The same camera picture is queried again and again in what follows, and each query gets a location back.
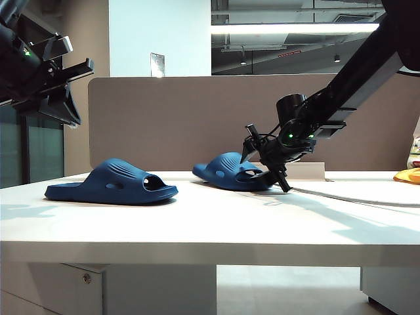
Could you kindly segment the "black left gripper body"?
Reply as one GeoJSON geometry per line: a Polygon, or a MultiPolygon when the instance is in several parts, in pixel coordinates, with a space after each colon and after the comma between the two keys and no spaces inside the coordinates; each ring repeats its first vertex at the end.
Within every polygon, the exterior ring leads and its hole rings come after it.
{"type": "Polygon", "coordinates": [[[94,62],[63,68],[55,59],[73,51],[69,37],[59,33],[26,43],[1,21],[1,97],[15,104],[40,100],[48,91],[94,72],[94,62]]]}

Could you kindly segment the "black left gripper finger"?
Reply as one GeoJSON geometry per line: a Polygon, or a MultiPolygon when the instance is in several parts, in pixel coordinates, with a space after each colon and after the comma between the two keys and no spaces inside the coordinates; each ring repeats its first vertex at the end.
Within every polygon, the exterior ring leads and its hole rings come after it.
{"type": "Polygon", "coordinates": [[[66,125],[71,124],[71,117],[63,102],[52,101],[49,97],[40,100],[27,100],[12,106],[19,115],[40,119],[49,119],[66,125]]]}
{"type": "Polygon", "coordinates": [[[81,124],[69,84],[48,91],[40,100],[38,112],[66,125],[81,124]]]}

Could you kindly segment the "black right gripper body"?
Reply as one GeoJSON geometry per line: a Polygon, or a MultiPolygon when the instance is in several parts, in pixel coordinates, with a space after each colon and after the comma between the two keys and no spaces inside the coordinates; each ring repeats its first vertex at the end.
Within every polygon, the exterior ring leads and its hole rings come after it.
{"type": "Polygon", "coordinates": [[[302,133],[304,128],[300,119],[289,120],[280,130],[278,136],[269,139],[270,134],[260,134],[254,124],[246,125],[249,136],[253,139],[255,153],[260,156],[260,162],[278,177],[278,183],[283,192],[290,191],[286,181],[286,163],[296,161],[303,155],[314,150],[316,140],[312,133],[302,133]]]}

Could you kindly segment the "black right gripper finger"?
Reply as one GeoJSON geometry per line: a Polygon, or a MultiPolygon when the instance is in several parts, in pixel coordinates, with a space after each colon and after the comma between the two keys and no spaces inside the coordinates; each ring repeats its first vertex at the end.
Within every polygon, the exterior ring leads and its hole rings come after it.
{"type": "Polygon", "coordinates": [[[279,181],[277,175],[274,174],[272,171],[257,173],[251,177],[251,180],[263,186],[272,186],[278,183],[279,181]]]}
{"type": "Polygon", "coordinates": [[[253,139],[245,139],[241,155],[241,163],[249,161],[255,155],[255,144],[253,139]]]}

